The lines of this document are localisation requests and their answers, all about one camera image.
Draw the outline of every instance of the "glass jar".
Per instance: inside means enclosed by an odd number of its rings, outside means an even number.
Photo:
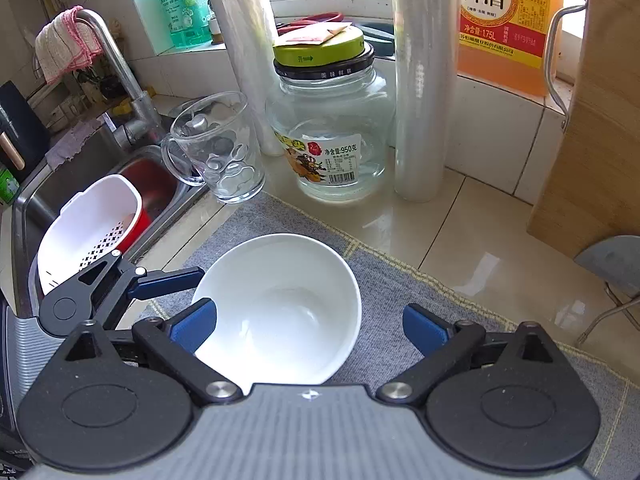
[[[280,83],[266,115],[298,174],[298,185],[324,202],[374,192],[385,171],[396,98],[373,68],[369,44],[353,59],[318,67],[274,62]]]

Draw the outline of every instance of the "glossy floor tile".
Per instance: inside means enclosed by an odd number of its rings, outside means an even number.
[[[573,344],[612,303],[602,281],[526,233],[531,206],[466,178],[420,270],[514,322],[540,322]],[[624,316],[604,320],[582,347],[640,378],[640,332]]]
[[[389,150],[383,189],[350,206],[316,202],[297,184],[298,177],[283,157],[263,157],[267,172],[264,189],[326,224],[398,258],[419,266],[444,222],[464,177],[445,170],[438,196],[418,204],[402,199],[393,189],[394,152]]]

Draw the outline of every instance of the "metal screw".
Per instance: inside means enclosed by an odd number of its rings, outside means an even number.
[[[228,399],[235,395],[238,387],[228,381],[214,381],[207,384],[206,392],[214,399]]]
[[[145,321],[158,326],[164,323],[164,319],[158,316],[145,317]]]
[[[382,386],[381,393],[389,399],[406,399],[414,392],[407,383],[387,383]]]

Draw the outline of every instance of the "mug handle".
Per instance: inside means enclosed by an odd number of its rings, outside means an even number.
[[[184,182],[187,186],[204,186],[205,182],[201,176],[185,175],[175,167],[174,162],[171,160],[171,155],[169,154],[169,142],[171,142],[172,140],[175,139],[169,134],[167,136],[164,136],[164,139],[162,139],[162,142],[160,143],[160,149],[162,151],[162,161],[164,162],[166,168],[175,178],[177,178],[181,182]]]

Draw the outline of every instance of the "glass mug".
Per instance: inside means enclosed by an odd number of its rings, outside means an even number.
[[[172,141],[181,152],[170,149]],[[189,106],[161,146],[162,160],[177,179],[188,186],[207,184],[220,202],[244,202],[264,186],[254,117],[241,92],[215,94]],[[185,166],[195,168],[197,176]]]

